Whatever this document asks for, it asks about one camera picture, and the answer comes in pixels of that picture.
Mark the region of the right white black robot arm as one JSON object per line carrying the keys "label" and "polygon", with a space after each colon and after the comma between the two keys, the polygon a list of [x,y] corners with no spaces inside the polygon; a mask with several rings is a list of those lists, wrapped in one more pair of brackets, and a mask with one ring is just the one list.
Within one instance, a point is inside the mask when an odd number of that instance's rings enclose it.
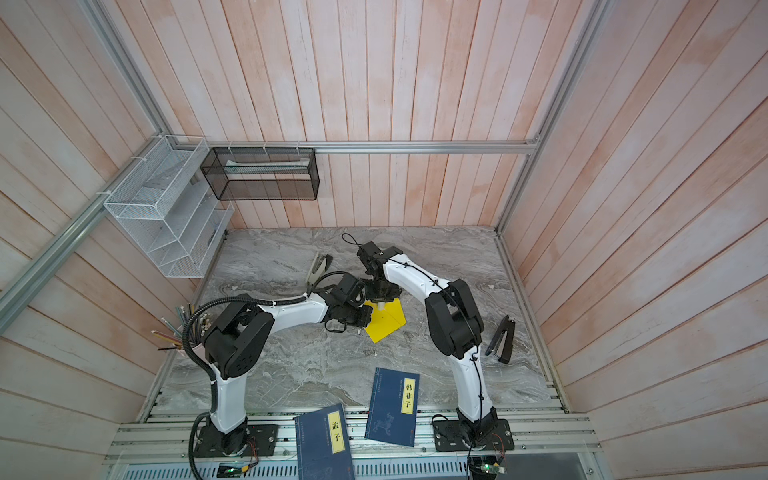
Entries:
{"label": "right white black robot arm", "polygon": [[479,357],[484,323],[469,285],[427,272],[396,247],[380,249],[370,241],[358,247],[357,257],[370,282],[366,298],[389,302],[407,292],[424,305],[430,338],[451,364],[457,388],[458,419],[468,449],[492,433],[498,421]]}

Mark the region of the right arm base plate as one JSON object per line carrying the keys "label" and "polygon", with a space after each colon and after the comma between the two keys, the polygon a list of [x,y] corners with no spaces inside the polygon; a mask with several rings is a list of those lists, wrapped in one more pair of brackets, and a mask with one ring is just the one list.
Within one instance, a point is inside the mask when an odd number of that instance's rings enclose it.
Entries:
{"label": "right arm base plate", "polygon": [[442,414],[431,420],[435,449],[438,452],[498,451],[506,453],[515,449],[512,431],[505,419],[491,412],[482,420],[472,423],[460,417],[451,420]]}

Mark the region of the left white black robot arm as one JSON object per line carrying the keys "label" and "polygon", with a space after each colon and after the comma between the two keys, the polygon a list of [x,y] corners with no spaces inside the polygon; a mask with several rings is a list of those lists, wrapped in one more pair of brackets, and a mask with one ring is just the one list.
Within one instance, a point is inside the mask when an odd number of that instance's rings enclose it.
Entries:
{"label": "left white black robot arm", "polygon": [[182,323],[184,352],[208,376],[209,411],[193,422],[188,458],[220,454],[240,456],[251,447],[245,412],[246,376],[255,366],[272,331],[331,320],[365,327],[371,321],[372,280],[332,271],[338,283],[312,284],[298,297],[258,299],[249,294],[222,297],[200,306]]}

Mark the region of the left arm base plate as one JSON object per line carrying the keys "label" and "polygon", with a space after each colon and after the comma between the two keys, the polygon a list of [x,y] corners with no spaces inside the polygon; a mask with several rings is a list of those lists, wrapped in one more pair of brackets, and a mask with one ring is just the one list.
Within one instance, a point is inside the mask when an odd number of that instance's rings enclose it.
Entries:
{"label": "left arm base plate", "polygon": [[227,434],[213,424],[206,424],[194,437],[192,452],[195,458],[271,457],[277,440],[277,424],[243,423]]}

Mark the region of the yellow envelope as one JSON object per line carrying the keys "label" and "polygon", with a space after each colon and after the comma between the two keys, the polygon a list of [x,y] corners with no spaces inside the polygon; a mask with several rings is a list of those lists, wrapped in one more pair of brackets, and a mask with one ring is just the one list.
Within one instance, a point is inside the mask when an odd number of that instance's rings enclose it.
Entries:
{"label": "yellow envelope", "polygon": [[371,321],[365,331],[374,343],[391,335],[406,324],[405,314],[398,298],[388,303],[365,302],[372,308]]}

